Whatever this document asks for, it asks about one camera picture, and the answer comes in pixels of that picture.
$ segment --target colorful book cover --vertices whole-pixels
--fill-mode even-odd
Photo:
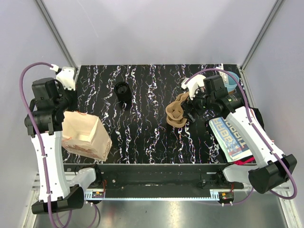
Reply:
[[[228,162],[252,155],[240,134],[226,119],[222,117],[215,118],[210,120],[209,124]]]

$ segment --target crumpled brown fabric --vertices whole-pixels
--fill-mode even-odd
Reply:
[[[179,94],[175,101],[166,107],[167,123],[173,127],[185,126],[187,119],[183,117],[184,111],[181,108],[181,103],[187,99],[189,92]]]

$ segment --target paper bag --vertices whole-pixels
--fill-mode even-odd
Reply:
[[[98,116],[64,112],[62,146],[68,152],[105,161],[112,141]]]

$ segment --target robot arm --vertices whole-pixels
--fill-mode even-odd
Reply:
[[[48,174],[44,172],[43,156],[33,124],[29,116],[25,118],[25,126],[35,147],[40,176],[39,201],[32,205],[34,214],[48,212],[46,175],[49,177],[51,189],[52,212],[82,208],[85,190],[90,185],[99,186],[102,183],[97,165],[81,169],[70,184],[67,183],[61,152],[62,122],[64,111],[77,110],[75,70],[70,67],[59,69],[56,65],[51,69],[56,71],[56,79],[43,78],[34,81],[32,90],[35,98],[30,104],[30,111],[44,142]]]
[[[223,170],[225,179],[229,182],[242,182],[251,184],[259,193],[265,193],[272,188],[286,182],[288,175],[281,163],[274,156],[274,153],[283,161],[290,173],[296,166],[295,157],[290,154],[286,156],[267,136],[260,124],[251,116],[249,121],[244,107],[243,99],[239,94],[228,94],[221,76],[215,75],[203,79],[204,89],[201,90],[201,77],[186,78],[182,82],[182,88],[189,90],[189,97],[181,106],[184,110],[184,117],[194,120],[194,115],[204,113],[206,109],[215,110],[226,118],[238,131],[251,150],[256,166],[230,165]],[[253,128],[254,124],[263,138],[271,145],[273,151],[270,152],[265,142]]]

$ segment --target gray wall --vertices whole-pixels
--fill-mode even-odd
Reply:
[[[0,221],[1,227],[19,228],[38,171],[35,150],[23,122],[26,111],[19,95],[19,76],[34,62],[60,66],[67,66],[67,62],[33,0],[1,0],[0,21]],[[32,81],[54,76],[52,72],[47,66],[28,71],[24,84],[28,101],[33,98]]]
[[[44,0],[78,65],[241,64],[275,0]]]
[[[304,222],[304,1],[285,1],[245,73],[266,132],[298,160],[295,199]]]

